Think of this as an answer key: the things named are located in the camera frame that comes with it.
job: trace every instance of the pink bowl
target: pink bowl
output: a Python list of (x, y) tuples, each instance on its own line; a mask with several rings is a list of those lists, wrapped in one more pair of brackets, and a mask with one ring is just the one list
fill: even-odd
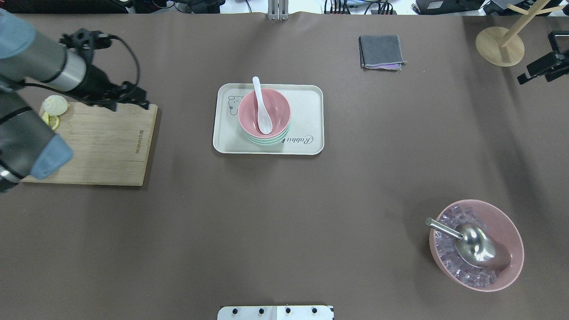
[(440, 259), (435, 246), (435, 230), (431, 229), (431, 234), (429, 235), (429, 245), (431, 247), (431, 254), (435, 259), (436, 264), (439, 268), (446, 274), (449, 278), (453, 279), (455, 282), (467, 287), (468, 289), (482, 291), (482, 292), (492, 292), (502, 290), (511, 285), (522, 272), (524, 253), (523, 253), (523, 243), (522, 237), (519, 235), (518, 229), (514, 223), (503, 213), (500, 209), (495, 206), (480, 200), (461, 200), (457, 201), (450, 206), (446, 207), (440, 215), (436, 217), (439, 220), (440, 216), (449, 208), (455, 205), (460, 205), (463, 208), (472, 208), (478, 218), (488, 226), (487, 234), (498, 242), (501, 242), (508, 251), (512, 254), (512, 261), (510, 265), (503, 269), (498, 275), (498, 279), (493, 284), (488, 285), (486, 288), (473, 288), (462, 282), (457, 278), (452, 276), (452, 274), (444, 267), (442, 260)]
[(257, 110), (259, 106), (257, 105), (254, 91), (249, 92), (241, 100), (237, 109), (237, 118), (243, 130), (251, 136), (259, 139), (270, 139), (278, 136), (288, 127), (290, 123), (290, 104), (285, 96), (276, 90), (263, 88), (261, 91), (265, 108), (273, 123), (273, 131), (269, 134), (263, 134), (258, 128)]

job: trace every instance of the white floor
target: white floor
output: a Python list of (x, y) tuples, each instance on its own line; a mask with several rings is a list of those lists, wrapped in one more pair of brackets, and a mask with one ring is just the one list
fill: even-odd
[[(249, 6), (251, 6), (252, 12), (261, 12), (266, 13), (269, 8), (268, 0), (248, 0)], [(327, 10), (329, 10), (330, 2), (333, 0), (328, 1)], [(391, 0), (389, 1), (392, 5), (394, 10), (397, 12), (398, 15), (416, 15), (416, 13), (411, 9), (411, 4), (415, 2), (415, 0)], [(288, 12), (290, 14), (304, 11), (310, 13), (324, 13), (324, 3), (325, 0), (288, 0)], [(168, 1), (168, 6), (171, 6), (173, 2)], [(184, 5), (178, 5), (180, 9), (183, 10)], [(367, 5), (362, 5), (356, 9), (350, 9), (352, 14), (364, 14)], [(245, 0), (225, 0), (225, 4), (220, 7), (221, 13), (248, 13), (249, 7)], [(371, 9), (377, 9), (377, 5), (373, 5)], [(482, 9), (478, 11), (469, 11), (466, 13), (460, 13), (460, 15), (485, 15)], [(558, 17), (566, 17), (561, 10), (553, 12), (550, 16), (558, 16)]]

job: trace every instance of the wooden round base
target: wooden round base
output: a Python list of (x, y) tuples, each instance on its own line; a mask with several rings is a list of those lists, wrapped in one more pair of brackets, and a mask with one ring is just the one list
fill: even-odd
[(502, 27), (490, 27), (480, 31), (476, 37), (478, 53), (488, 62), (500, 67), (518, 64), (525, 50), (522, 39), (517, 35), (505, 47), (500, 47), (507, 31), (508, 29)]

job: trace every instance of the tabletop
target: tabletop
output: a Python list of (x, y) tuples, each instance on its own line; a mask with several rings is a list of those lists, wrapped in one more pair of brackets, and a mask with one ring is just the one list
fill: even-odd
[[(265, 14), (23, 15), (51, 38), (116, 34), (159, 115), (142, 187), (22, 183), (0, 196), (0, 318), (216, 319), (220, 306), (326, 304), (336, 319), (561, 319), (569, 314), (569, 77), (516, 77), (566, 18), (520, 32), (514, 67), (478, 32), (515, 17)], [(397, 34), (408, 62), (365, 70), (360, 35)], [(119, 44), (94, 64), (134, 78)], [(324, 95), (315, 156), (212, 146), (226, 83), (309, 84)], [(50, 93), (21, 95), (39, 109)], [(460, 199), (502, 209), (525, 246), (494, 293), (447, 278), (426, 217)]]

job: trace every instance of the gray cloth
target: gray cloth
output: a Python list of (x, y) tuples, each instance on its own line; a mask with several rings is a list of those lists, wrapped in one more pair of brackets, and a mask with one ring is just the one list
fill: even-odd
[(398, 35), (360, 36), (360, 63), (368, 69), (401, 69), (404, 63)]

